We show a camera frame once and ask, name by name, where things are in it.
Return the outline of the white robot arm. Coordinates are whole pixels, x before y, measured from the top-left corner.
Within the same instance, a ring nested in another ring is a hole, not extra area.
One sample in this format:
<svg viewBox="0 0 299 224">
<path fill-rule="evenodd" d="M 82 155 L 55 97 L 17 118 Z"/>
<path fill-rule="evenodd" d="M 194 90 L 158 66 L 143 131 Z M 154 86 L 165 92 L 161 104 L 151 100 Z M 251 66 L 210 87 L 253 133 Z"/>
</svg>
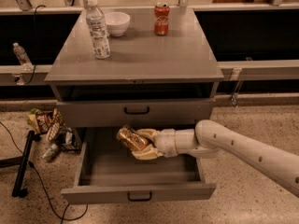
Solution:
<svg viewBox="0 0 299 224">
<path fill-rule="evenodd" d="M 132 152 L 136 159 L 153 160 L 180 154 L 206 159 L 214 158 L 223 149 L 299 197 L 297 155 L 235 133 L 215 121 L 201 120 L 194 129 L 141 129 L 137 134 L 149 139 L 149 145 Z"/>
</svg>

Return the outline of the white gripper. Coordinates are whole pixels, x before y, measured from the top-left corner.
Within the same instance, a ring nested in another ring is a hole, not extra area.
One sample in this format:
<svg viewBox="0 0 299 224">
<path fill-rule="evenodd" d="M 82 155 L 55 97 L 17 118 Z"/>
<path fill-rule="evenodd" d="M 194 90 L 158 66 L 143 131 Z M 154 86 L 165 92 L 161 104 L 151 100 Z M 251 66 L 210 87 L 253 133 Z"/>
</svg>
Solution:
<svg viewBox="0 0 299 224">
<path fill-rule="evenodd" d="M 154 160 L 163 155 L 167 158 L 177 155 L 175 147 L 175 130 L 164 129 L 160 132 L 155 129 L 139 129 L 136 131 L 138 135 L 147 138 L 153 145 L 148 145 L 142 150 L 133 151 L 133 156 L 142 161 Z"/>
</svg>

